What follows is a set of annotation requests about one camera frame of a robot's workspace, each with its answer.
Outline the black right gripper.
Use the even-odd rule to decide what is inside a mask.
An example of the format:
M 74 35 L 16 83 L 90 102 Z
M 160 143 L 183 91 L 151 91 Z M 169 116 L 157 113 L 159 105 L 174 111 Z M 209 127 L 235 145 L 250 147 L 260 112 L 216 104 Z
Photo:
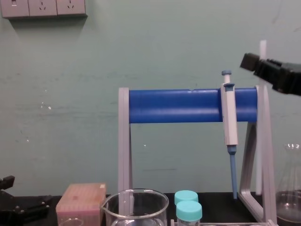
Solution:
M 301 64 L 283 63 L 275 59 L 260 59 L 258 55 L 245 53 L 240 68 L 268 83 L 283 94 L 301 95 Z

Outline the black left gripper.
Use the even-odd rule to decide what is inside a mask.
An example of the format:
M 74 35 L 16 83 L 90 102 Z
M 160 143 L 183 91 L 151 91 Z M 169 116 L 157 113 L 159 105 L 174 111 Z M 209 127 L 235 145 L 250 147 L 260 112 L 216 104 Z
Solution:
M 29 198 L 15 204 L 14 196 L 5 192 L 13 187 L 14 180 L 14 176 L 0 180 L 0 225 L 23 226 L 25 223 L 45 218 L 49 213 L 53 196 L 38 196 L 34 200 Z

